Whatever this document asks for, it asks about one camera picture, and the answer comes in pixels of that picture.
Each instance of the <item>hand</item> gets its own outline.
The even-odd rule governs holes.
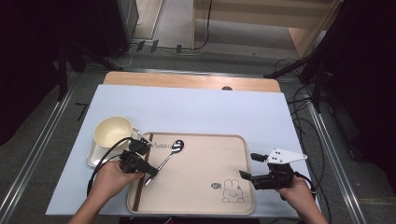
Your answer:
[[[109,200],[143,175],[140,172],[125,174],[120,168],[120,161],[108,161],[99,170],[89,196],[93,194],[95,197]]]
[[[126,185],[143,175],[143,173],[125,174],[120,168],[120,161],[107,162],[99,170],[87,199],[68,223],[92,223],[110,198],[116,196]]]
[[[327,223],[303,178],[294,176],[290,188],[277,189],[305,223]]]

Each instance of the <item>beige tray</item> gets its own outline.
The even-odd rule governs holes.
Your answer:
[[[239,170],[248,171],[245,140],[237,135],[152,133],[148,162],[158,167],[180,139],[175,154],[149,185],[131,184],[128,207],[135,213],[246,215],[252,212],[254,192]]]

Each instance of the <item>beige cup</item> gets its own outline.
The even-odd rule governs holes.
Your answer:
[[[93,140],[99,147],[109,149],[113,147],[122,138],[131,137],[133,133],[132,122],[124,117],[110,117],[102,120],[96,126],[93,133]],[[129,141],[120,143],[114,149],[125,149]]]

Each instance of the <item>spoon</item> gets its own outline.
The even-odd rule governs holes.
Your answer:
[[[157,168],[158,171],[160,171],[163,166],[166,164],[167,161],[169,161],[169,159],[171,159],[171,157],[175,154],[177,154],[178,152],[181,151],[181,149],[183,149],[184,147],[184,142],[181,140],[176,140],[176,142],[172,145],[172,151],[171,154],[169,154],[169,156],[163,161],[163,163],[161,163],[161,165]],[[154,176],[150,176],[147,180],[146,180],[146,185],[149,184],[149,182],[151,182],[151,180],[154,178]]]

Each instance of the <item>metal frame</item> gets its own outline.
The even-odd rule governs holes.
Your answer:
[[[76,73],[71,74],[69,91],[66,93],[62,101],[56,104],[51,115],[49,116],[49,120],[41,131],[41,134],[38,136],[28,158],[23,164],[17,177],[7,190],[6,197],[0,207],[0,223],[8,223],[9,219],[11,218],[17,203],[19,202],[30,178],[33,175],[33,172],[35,171],[36,166],[38,165],[38,162],[40,161],[41,156],[45,151],[47,143],[49,142],[59,119],[67,107],[78,78],[79,77]]]
[[[327,132],[322,116],[316,112],[316,109],[312,104],[309,105],[309,111],[320,135],[320,141],[323,143],[324,150],[327,154],[327,157],[329,158],[335,179],[338,183],[341,193],[343,194],[346,207],[349,211],[350,217],[353,220],[353,223],[367,223],[363,211],[361,210],[359,200],[355,195],[355,191],[353,190],[352,185],[347,178],[347,173],[344,170],[340,159],[338,158],[334,145],[332,144],[332,139]]]

